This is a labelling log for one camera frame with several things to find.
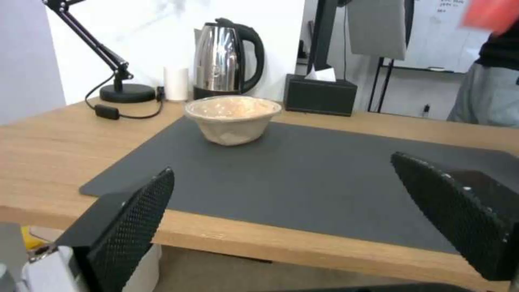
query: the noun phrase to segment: gray mat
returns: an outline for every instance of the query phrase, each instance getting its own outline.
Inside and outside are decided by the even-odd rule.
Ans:
[[[171,166],[171,209],[456,253],[400,183],[389,162],[395,151],[481,170],[519,191],[518,160],[503,152],[279,123],[253,143],[223,147],[185,118],[80,191],[120,191]]]

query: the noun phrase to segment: kettle base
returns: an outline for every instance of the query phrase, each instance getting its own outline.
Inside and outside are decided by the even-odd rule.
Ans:
[[[220,95],[240,95],[240,91],[215,91],[215,90],[207,90],[198,87],[193,87],[193,98],[195,100],[202,99],[206,97],[220,96]]]

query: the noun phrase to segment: lamp base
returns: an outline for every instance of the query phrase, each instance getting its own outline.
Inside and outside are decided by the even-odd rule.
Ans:
[[[101,100],[116,103],[137,103],[155,99],[155,89],[142,84],[124,84],[121,91],[114,85],[107,85],[99,92]]]

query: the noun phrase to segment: writing on whiteboard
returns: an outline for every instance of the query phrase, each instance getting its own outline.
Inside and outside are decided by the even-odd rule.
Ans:
[[[440,0],[436,13],[446,13],[451,8],[462,7],[464,4],[465,0]]]

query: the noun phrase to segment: kettle handle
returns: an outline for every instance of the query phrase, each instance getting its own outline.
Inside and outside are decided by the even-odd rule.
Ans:
[[[241,41],[249,41],[254,44],[254,54],[256,55],[256,72],[249,80],[243,82],[243,92],[252,89],[261,79],[265,66],[265,49],[258,33],[248,26],[235,23],[235,28]]]

